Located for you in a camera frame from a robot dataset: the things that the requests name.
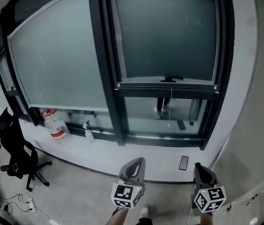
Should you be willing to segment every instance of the window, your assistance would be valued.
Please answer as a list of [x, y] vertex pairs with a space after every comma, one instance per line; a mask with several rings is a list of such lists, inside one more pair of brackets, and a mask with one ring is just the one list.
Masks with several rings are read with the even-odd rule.
[[204, 149], [227, 89], [232, 0], [10, 0], [0, 83], [19, 117], [72, 134]]
[[205, 107], [206, 100], [125, 97], [129, 131], [135, 134], [198, 134]]
[[107, 112], [88, 0], [53, 0], [8, 36], [31, 107]]
[[214, 84], [217, 0], [108, 0], [119, 82]]

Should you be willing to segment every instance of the black office chair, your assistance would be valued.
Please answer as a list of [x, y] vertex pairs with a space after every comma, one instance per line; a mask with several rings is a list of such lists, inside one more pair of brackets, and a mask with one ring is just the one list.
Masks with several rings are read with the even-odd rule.
[[[46, 165], [52, 165], [52, 162], [46, 162], [41, 165], [38, 163], [38, 155], [31, 143], [25, 140], [19, 120], [16, 116], [11, 116], [7, 108], [0, 116], [0, 135], [2, 146], [10, 153], [9, 165], [1, 166], [1, 171], [7, 172], [9, 176], [16, 176], [19, 179], [23, 175], [29, 174], [26, 189], [32, 191], [29, 187], [31, 179], [36, 176], [45, 186], [49, 186], [41, 174], [37, 171]], [[31, 150], [31, 156], [25, 151], [24, 146]]]

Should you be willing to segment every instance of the shoe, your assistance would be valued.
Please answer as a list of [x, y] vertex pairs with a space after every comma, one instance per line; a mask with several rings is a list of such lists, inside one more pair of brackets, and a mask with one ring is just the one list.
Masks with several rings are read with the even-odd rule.
[[168, 114], [168, 106], [166, 104], [163, 104], [162, 113]]
[[149, 218], [149, 207], [145, 206], [140, 209], [139, 218]]
[[157, 110], [157, 108], [155, 108], [155, 113], [156, 113], [156, 119], [161, 119], [161, 117], [162, 117], [162, 113], [161, 113], [161, 111], [158, 111]]

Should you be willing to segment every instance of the spray bottle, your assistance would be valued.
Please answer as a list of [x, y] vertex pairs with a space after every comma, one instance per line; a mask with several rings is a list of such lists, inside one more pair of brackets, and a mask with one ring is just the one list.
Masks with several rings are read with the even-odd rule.
[[89, 124], [89, 120], [88, 120], [87, 122], [84, 123], [83, 128], [84, 128], [84, 130], [85, 130], [85, 136], [88, 138], [88, 140], [89, 140], [90, 142], [93, 142], [93, 141], [95, 140], [95, 139], [94, 139], [94, 136], [93, 136], [93, 134], [91, 133], [91, 131], [88, 129], [87, 126], [90, 126], [90, 124]]

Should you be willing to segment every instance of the smartphone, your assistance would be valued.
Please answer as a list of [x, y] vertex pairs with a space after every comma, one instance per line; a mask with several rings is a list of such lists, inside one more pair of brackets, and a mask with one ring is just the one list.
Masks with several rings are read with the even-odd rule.
[[179, 169], [186, 171], [189, 157], [182, 156]]
[[177, 123], [178, 123], [178, 126], [179, 126], [180, 130], [185, 130], [186, 129], [186, 127], [185, 127], [185, 125], [184, 125], [182, 120], [178, 120]]

